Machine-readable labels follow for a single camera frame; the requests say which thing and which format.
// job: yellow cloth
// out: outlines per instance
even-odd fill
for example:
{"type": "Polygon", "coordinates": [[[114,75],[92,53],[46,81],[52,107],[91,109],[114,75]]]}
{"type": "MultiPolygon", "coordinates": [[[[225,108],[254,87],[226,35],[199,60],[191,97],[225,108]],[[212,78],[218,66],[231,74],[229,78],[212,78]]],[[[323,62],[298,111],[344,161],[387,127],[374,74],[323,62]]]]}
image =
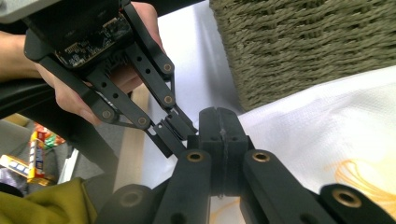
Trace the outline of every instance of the yellow cloth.
{"type": "Polygon", "coordinates": [[[81,178],[47,187],[25,198],[0,192],[1,224],[87,224],[96,219],[81,178]]]}

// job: olive green fabric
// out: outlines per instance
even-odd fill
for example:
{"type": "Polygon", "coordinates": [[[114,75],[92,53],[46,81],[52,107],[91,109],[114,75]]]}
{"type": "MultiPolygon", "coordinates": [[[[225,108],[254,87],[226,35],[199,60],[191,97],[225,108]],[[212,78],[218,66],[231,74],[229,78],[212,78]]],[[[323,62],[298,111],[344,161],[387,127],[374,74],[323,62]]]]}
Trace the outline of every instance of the olive green fabric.
{"type": "Polygon", "coordinates": [[[96,216],[80,178],[44,188],[25,198],[0,192],[2,224],[87,224],[93,223],[96,216]]]}
{"type": "Polygon", "coordinates": [[[210,0],[241,105],[396,64],[394,0],[210,0]]]}

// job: person's arm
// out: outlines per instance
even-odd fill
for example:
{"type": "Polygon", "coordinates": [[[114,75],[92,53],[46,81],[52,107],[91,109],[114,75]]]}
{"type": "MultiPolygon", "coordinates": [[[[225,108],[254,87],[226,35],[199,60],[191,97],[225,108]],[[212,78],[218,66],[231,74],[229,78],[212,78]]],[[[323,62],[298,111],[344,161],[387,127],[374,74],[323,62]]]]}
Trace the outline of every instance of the person's arm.
{"type": "Polygon", "coordinates": [[[0,31],[0,82],[20,78],[41,78],[35,64],[23,54],[25,35],[0,31]]]}
{"type": "MultiPolygon", "coordinates": [[[[162,41],[155,8],[145,3],[132,4],[151,37],[161,47],[162,41]]],[[[0,34],[0,82],[17,78],[43,77],[55,89],[56,102],[61,109],[77,114],[92,124],[99,124],[99,118],[93,114],[75,91],[43,66],[29,61],[24,56],[24,38],[25,35],[9,35],[4,32],[0,34]]],[[[111,79],[124,92],[130,92],[142,83],[132,66],[129,65],[116,69],[111,75],[111,79]]]]}

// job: wicker basket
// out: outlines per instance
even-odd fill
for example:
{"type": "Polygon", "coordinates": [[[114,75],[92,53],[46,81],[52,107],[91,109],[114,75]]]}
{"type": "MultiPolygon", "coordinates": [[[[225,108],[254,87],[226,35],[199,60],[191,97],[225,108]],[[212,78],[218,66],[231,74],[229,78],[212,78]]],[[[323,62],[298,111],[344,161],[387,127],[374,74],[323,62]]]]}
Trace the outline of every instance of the wicker basket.
{"type": "Polygon", "coordinates": [[[210,6],[246,110],[396,64],[395,0],[210,0],[210,6]]]}

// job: circuit board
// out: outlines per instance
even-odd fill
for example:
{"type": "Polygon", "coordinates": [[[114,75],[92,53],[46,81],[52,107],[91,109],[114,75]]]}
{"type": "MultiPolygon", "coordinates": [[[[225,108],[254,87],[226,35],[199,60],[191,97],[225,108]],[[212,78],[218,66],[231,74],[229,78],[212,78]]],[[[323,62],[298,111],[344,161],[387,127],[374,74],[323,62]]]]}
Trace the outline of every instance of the circuit board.
{"type": "Polygon", "coordinates": [[[104,24],[101,30],[89,34],[86,38],[74,43],[65,50],[57,50],[55,55],[66,67],[71,69],[80,68],[113,46],[124,36],[131,34],[131,26],[120,14],[119,17],[104,24]]]}

